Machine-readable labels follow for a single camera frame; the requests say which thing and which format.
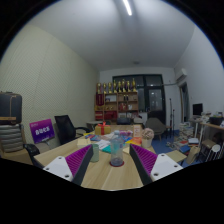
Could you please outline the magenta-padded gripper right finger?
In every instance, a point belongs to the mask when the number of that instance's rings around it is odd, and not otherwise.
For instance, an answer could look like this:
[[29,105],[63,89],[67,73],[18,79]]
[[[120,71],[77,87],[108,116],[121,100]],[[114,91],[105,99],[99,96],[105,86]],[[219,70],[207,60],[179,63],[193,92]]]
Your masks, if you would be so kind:
[[143,185],[150,184],[182,169],[177,162],[166,154],[154,154],[134,144],[130,145],[129,153]]

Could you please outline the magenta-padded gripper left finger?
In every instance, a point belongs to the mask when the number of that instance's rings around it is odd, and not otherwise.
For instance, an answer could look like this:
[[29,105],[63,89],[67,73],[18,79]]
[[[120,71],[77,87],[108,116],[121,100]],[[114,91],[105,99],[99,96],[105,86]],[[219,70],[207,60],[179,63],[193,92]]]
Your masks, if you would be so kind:
[[92,156],[93,147],[87,145],[67,157],[56,157],[44,167],[44,170],[76,185],[81,185]]

